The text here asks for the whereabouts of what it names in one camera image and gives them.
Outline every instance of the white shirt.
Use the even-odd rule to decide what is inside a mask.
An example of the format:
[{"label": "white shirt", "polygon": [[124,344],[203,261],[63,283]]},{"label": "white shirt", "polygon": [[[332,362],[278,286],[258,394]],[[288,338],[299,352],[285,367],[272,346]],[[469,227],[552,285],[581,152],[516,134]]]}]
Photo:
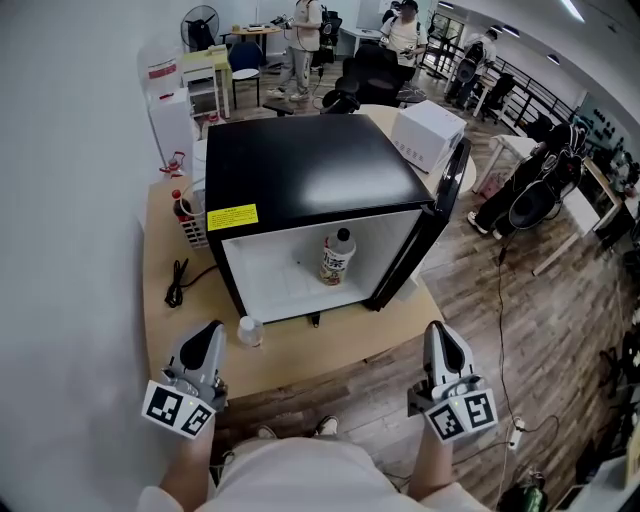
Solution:
[{"label": "white shirt", "polygon": [[406,24],[402,23],[401,17],[397,18],[395,22],[393,20],[394,18],[389,18],[380,29],[380,32],[389,37],[389,45],[387,48],[398,54],[398,64],[413,67],[416,58],[412,57],[408,59],[404,55],[400,55],[400,52],[406,50],[409,45],[413,45],[414,50],[418,48],[418,46],[426,45],[427,33],[424,27],[420,27],[420,37],[418,37],[418,18]]},{"label": "white shirt", "polygon": [[[293,19],[298,23],[322,24],[322,11],[318,0],[298,0]],[[320,49],[320,29],[294,27],[285,30],[285,36],[291,48],[306,52],[317,52]]]},{"label": "white shirt", "polygon": [[485,34],[471,34],[466,43],[464,43],[464,52],[467,53],[467,51],[469,51],[469,48],[471,48],[478,41],[482,41],[482,46],[484,47],[484,57],[478,63],[476,75],[484,75],[484,72],[487,70],[488,64],[491,62],[495,62],[498,54],[496,53],[496,45],[494,44],[493,40]]},{"label": "white shirt", "polygon": [[[422,503],[399,494],[353,444],[303,438],[253,443],[257,448],[241,446],[217,495],[198,512],[488,512],[457,483]],[[183,511],[163,490],[148,487],[137,512]]]}]

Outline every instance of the black mini fridge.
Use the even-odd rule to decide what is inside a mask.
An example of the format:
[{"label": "black mini fridge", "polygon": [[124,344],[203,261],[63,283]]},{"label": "black mini fridge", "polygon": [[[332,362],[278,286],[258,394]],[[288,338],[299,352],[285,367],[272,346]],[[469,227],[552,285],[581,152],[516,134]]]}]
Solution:
[{"label": "black mini fridge", "polygon": [[[210,128],[207,238],[241,316],[262,322],[362,302],[379,311],[449,221],[469,157],[455,148],[436,197],[364,115]],[[357,250],[338,286],[320,280],[325,237]]]}]

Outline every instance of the black cable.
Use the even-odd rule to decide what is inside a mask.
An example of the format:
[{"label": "black cable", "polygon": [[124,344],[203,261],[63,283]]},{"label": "black cable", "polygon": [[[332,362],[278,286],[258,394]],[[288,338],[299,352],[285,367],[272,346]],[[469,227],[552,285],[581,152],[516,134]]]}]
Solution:
[{"label": "black cable", "polygon": [[[482,455],[484,452],[488,452],[489,450],[492,450],[493,448],[497,448],[498,446],[504,446],[505,444],[509,444],[508,441],[500,441],[498,443],[493,443],[490,444],[489,446],[483,448],[482,450],[478,450],[476,453],[474,453],[473,455],[469,455],[469,457],[466,457],[462,460],[459,460],[458,462],[454,462],[452,465],[453,466],[459,466],[460,464],[464,464],[467,461],[470,461],[471,459],[473,459],[474,457],[477,457],[478,455]],[[399,475],[394,475],[393,473],[388,473],[386,471],[382,472],[383,475],[385,475],[388,478],[395,478],[396,480],[401,480],[402,484],[400,484],[400,487],[396,486],[393,482],[391,482],[393,484],[393,486],[398,490],[398,492],[400,492],[400,488],[404,487],[404,485],[411,480],[411,476],[399,476]]]},{"label": "black cable", "polygon": [[542,423],[540,423],[540,425],[538,425],[538,427],[534,429],[526,429],[526,428],[518,427],[516,425],[515,415],[513,414],[513,410],[511,409],[511,401],[509,400],[509,394],[507,393],[507,385],[504,381],[505,351],[504,351],[504,333],[502,328],[502,319],[504,316],[504,300],[502,299],[502,264],[504,263],[504,260],[507,256],[507,248],[515,238],[515,235],[517,232],[518,231],[514,231],[513,235],[511,236],[511,239],[508,241],[507,245],[502,248],[502,250],[500,251],[500,256],[498,257],[498,298],[500,299],[500,318],[498,321],[498,327],[500,329],[500,381],[502,382],[502,389],[504,391],[504,396],[507,401],[507,409],[509,409],[509,415],[511,416],[511,422],[513,423],[513,428],[515,428],[516,430],[519,430],[520,432],[524,432],[526,434],[533,434],[534,432],[537,432],[538,430],[540,430],[542,426],[550,419],[555,419],[555,421],[557,422],[556,432],[553,436],[553,439],[551,440],[549,445],[540,452],[540,453],[544,453],[549,448],[551,448],[556,438],[558,437],[558,433],[560,432],[560,418],[558,418],[558,416],[556,416],[555,414],[551,414],[547,416],[542,421]]},{"label": "black cable", "polygon": [[213,269],[218,268],[218,265],[213,265],[212,267],[209,267],[208,269],[202,271],[200,274],[198,274],[198,276],[191,281],[190,283],[187,284],[180,284],[180,281],[182,281],[182,277],[184,276],[185,272],[187,271],[187,266],[189,265],[189,259],[187,258],[186,260],[184,260],[184,263],[182,265],[180,265],[180,262],[178,260],[174,261],[173,263],[173,281],[171,282],[171,284],[169,285],[169,288],[167,289],[167,295],[164,298],[164,301],[168,304],[168,306],[170,308],[177,308],[178,306],[182,305],[182,290],[183,288],[188,288],[189,286],[192,286],[194,284],[196,284],[198,282],[198,280],[204,276],[205,274],[211,272]]}]

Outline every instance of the yellow warning label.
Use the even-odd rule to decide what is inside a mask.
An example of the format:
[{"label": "yellow warning label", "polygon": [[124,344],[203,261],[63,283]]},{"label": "yellow warning label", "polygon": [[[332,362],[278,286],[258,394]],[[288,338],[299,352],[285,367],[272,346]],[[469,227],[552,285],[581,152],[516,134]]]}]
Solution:
[{"label": "yellow warning label", "polygon": [[235,228],[258,222],[258,212],[255,204],[234,206],[207,213],[207,230]]}]

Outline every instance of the white pants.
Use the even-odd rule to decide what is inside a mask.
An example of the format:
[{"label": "white pants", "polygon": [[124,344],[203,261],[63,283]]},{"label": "white pants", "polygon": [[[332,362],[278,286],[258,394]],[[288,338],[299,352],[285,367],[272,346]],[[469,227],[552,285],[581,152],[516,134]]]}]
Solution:
[{"label": "white pants", "polygon": [[287,82],[296,75],[296,83],[298,85],[299,94],[307,94],[309,92],[309,74],[311,73],[312,52],[297,50],[289,46],[284,54],[284,63],[280,71],[280,81],[278,89],[282,92],[286,91]]}]

